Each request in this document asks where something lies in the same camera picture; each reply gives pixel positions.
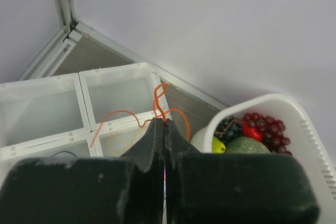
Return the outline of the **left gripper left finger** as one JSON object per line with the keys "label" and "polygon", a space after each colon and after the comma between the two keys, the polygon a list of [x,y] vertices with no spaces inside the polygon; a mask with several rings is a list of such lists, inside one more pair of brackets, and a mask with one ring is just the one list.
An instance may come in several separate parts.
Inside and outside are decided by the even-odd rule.
{"label": "left gripper left finger", "polygon": [[161,223],[164,124],[113,158],[26,158],[1,187],[1,223]]}

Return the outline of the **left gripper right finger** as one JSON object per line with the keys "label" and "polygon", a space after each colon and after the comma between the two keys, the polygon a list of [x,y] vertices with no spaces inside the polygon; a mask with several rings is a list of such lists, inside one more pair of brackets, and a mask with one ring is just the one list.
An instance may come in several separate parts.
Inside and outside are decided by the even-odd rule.
{"label": "left gripper right finger", "polygon": [[201,153],[165,122],[168,223],[316,223],[320,207],[299,162],[277,154]]}

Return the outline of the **yellow pear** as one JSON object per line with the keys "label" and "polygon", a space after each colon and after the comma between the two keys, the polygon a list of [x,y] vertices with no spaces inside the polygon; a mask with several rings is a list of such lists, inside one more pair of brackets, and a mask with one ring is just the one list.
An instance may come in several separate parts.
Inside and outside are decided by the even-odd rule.
{"label": "yellow pear", "polygon": [[221,142],[217,137],[213,137],[212,140],[212,152],[213,153],[225,153],[226,146],[223,142]]}

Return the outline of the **green melon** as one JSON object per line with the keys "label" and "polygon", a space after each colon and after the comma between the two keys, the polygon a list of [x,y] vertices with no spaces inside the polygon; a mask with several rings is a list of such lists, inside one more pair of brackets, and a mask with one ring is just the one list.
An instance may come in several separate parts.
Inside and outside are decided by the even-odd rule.
{"label": "green melon", "polygon": [[270,154],[270,150],[261,142],[250,137],[239,137],[226,146],[226,154]]}

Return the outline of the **dark grapes bunch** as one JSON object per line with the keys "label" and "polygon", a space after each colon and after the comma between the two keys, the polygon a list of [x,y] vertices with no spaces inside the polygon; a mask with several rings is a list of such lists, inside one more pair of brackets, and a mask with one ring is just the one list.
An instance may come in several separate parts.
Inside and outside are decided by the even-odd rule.
{"label": "dark grapes bunch", "polygon": [[241,119],[230,116],[220,121],[214,136],[225,145],[229,144],[236,138],[243,136],[243,126]]}

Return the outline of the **red apple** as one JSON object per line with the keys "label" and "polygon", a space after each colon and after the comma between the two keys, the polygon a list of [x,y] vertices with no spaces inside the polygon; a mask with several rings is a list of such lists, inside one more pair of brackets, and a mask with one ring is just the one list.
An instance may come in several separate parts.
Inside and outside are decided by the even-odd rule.
{"label": "red apple", "polygon": [[242,127],[242,132],[245,137],[253,138],[259,142],[261,142],[263,139],[263,133],[259,132],[256,127],[244,125]]}

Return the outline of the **white compartment tray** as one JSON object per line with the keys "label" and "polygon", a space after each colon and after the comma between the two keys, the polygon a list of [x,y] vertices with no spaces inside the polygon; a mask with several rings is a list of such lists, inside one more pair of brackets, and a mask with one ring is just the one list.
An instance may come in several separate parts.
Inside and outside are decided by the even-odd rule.
{"label": "white compartment tray", "polygon": [[147,63],[1,85],[1,178],[30,157],[115,157],[159,111]]}

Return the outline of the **red grapes bunch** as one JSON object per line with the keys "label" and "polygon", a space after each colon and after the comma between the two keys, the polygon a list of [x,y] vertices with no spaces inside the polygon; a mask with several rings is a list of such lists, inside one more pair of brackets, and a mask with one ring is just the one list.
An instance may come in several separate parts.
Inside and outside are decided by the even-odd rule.
{"label": "red grapes bunch", "polygon": [[288,150],[291,140],[284,135],[286,126],[282,120],[277,120],[270,115],[264,116],[253,112],[246,113],[241,119],[241,124],[242,126],[256,127],[259,132],[262,132],[263,140],[261,143],[272,153],[292,156],[292,152]]}

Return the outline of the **white fruit basket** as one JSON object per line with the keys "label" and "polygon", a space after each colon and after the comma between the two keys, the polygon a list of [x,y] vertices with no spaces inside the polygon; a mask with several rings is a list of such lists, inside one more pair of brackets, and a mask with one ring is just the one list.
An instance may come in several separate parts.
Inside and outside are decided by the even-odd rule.
{"label": "white fruit basket", "polygon": [[290,138],[289,150],[304,168],[321,212],[318,223],[335,223],[335,169],[308,114],[295,100],[282,94],[267,94],[217,113],[209,125],[194,134],[191,143],[201,152],[212,151],[211,132],[231,115],[258,112],[280,119]]}

